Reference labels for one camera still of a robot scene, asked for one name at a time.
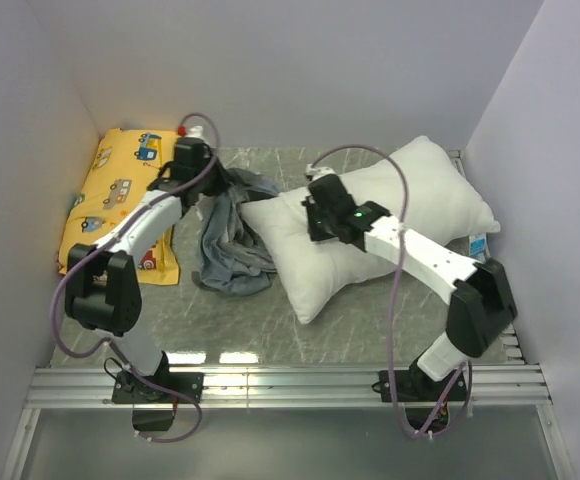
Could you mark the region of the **white pillow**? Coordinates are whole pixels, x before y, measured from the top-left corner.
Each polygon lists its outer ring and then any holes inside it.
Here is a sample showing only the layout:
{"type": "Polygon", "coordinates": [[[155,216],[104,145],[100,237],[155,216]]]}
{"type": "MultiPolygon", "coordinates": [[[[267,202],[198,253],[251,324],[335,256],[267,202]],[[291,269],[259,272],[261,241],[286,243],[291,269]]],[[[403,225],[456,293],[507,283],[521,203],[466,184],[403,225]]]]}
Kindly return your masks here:
{"type": "Polygon", "coordinates": [[[396,270],[449,302],[477,268],[447,244],[500,230],[489,205],[426,136],[371,167],[248,202],[241,216],[263,240],[302,324],[344,286],[396,270]]]}

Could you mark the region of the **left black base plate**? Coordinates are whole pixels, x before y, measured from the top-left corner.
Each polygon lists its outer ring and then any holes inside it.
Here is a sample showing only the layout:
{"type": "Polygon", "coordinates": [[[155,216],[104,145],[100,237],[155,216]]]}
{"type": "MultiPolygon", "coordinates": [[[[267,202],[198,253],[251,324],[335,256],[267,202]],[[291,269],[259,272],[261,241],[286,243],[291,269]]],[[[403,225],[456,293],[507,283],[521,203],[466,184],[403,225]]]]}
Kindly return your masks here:
{"type": "Polygon", "coordinates": [[[200,372],[170,373],[161,388],[154,388],[138,380],[133,374],[121,371],[116,375],[112,391],[113,404],[162,404],[171,402],[174,396],[164,389],[199,401],[204,384],[204,374],[200,372]]]}

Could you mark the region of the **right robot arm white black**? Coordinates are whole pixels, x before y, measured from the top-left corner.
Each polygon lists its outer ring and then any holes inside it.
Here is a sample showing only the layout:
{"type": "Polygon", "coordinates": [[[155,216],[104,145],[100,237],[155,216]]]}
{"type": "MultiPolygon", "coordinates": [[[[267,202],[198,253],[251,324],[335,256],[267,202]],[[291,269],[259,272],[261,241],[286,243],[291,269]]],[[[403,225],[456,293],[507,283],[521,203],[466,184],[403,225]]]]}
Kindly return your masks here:
{"type": "Polygon", "coordinates": [[[464,362],[481,357],[517,318],[504,266],[462,256],[406,227],[379,204],[355,203],[329,168],[308,169],[302,202],[313,241],[336,239],[405,270],[448,306],[444,332],[411,364],[414,394],[430,400],[464,362]]]}

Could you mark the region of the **left black controller box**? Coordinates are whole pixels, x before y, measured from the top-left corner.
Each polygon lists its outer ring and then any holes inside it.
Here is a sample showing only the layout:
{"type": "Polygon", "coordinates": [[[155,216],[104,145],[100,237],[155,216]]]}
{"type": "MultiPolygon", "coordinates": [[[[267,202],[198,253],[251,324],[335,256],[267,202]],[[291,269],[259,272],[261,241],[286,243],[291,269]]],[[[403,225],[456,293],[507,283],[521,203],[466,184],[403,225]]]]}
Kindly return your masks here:
{"type": "Polygon", "coordinates": [[[167,432],[173,425],[175,412],[170,410],[133,410],[131,421],[133,429],[139,433],[167,432]]]}

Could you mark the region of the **yellow cartoon car pillow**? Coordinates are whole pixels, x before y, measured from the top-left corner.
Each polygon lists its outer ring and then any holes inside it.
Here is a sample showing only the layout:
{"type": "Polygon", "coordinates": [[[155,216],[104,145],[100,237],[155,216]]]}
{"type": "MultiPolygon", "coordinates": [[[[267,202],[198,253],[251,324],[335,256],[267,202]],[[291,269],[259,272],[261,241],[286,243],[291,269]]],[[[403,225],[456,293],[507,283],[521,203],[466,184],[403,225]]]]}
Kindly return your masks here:
{"type": "Polygon", "coordinates": [[[160,168],[172,160],[177,134],[167,130],[109,130],[68,215],[59,247],[59,272],[75,244],[93,244],[141,201],[160,168]]]}

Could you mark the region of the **right black controller box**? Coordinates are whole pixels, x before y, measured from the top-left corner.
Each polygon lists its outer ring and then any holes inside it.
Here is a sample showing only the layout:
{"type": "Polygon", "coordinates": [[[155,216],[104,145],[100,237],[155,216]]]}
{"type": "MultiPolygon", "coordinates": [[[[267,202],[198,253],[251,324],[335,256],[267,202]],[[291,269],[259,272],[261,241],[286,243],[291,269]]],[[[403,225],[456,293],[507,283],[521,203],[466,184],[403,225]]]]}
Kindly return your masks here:
{"type": "MultiPolygon", "coordinates": [[[[423,408],[412,408],[405,410],[407,422],[414,430],[417,431],[422,429],[431,413],[431,409],[423,408]]],[[[432,434],[441,433],[450,425],[450,420],[450,410],[447,407],[441,407],[432,418],[432,421],[428,426],[428,431],[430,431],[432,434]]]]}

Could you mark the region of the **black controller box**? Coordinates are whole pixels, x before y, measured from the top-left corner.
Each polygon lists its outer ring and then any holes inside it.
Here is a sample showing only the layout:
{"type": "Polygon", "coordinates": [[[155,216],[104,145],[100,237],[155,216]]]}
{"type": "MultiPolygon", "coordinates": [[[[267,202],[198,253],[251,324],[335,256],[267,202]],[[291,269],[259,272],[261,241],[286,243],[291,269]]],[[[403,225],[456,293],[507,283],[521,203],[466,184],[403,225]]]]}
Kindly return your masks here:
{"type": "Polygon", "coordinates": [[[131,421],[133,429],[139,433],[167,432],[173,425],[175,412],[170,410],[133,410],[131,421]]]}
{"type": "MultiPolygon", "coordinates": [[[[422,429],[431,413],[431,409],[423,408],[412,408],[405,410],[407,422],[414,430],[417,431],[422,429]]],[[[441,433],[450,425],[450,420],[450,410],[447,407],[441,407],[432,418],[432,421],[428,426],[428,431],[430,431],[432,434],[441,433]]]]}

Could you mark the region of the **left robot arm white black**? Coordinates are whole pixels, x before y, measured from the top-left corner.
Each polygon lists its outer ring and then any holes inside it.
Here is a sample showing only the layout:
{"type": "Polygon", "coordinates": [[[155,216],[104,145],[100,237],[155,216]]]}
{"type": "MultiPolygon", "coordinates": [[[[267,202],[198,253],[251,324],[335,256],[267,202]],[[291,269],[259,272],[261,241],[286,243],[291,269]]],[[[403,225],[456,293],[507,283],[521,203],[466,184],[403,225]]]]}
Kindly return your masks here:
{"type": "Polygon", "coordinates": [[[181,220],[201,196],[229,186],[217,150],[199,132],[179,137],[173,158],[149,184],[137,207],[110,233],[91,245],[76,244],[68,254],[63,280],[65,314],[114,352],[121,369],[136,378],[149,402],[171,390],[169,362],[139,325],[142,296],[137,267],[156,241],[181,220]]]}

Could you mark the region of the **blue-grey pillowcase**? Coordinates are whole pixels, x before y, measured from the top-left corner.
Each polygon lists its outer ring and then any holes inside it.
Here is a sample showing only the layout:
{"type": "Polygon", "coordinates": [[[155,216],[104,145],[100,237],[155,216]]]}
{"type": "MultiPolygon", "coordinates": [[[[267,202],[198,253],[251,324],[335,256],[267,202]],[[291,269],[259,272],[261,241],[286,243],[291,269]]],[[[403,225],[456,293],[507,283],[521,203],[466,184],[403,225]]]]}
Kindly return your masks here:
{"type": "Polygon", "coordinates": [[[249,296],[271,286],[276,267],[263,240],[242,219],[241,206],[274,199],[280,190],[262,175],[240,168],[229,168],[227,178],[226,192],[201,197],[196,205],[199,269],[191,279],[205,291],[249,296]]]}

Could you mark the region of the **blue white pillow label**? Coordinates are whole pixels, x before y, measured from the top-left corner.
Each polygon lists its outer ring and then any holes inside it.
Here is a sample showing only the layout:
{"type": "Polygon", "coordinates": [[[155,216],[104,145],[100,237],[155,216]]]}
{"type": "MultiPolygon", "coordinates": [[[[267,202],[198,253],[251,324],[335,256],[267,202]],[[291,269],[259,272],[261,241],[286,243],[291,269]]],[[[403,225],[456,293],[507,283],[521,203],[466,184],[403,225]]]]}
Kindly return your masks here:
{"type": "Polygon", "coordinates": [[[487,244],[487,235],[485,233],[469,236],[469,256],[478,262],[484,263],[490,258],[487,244]]]}

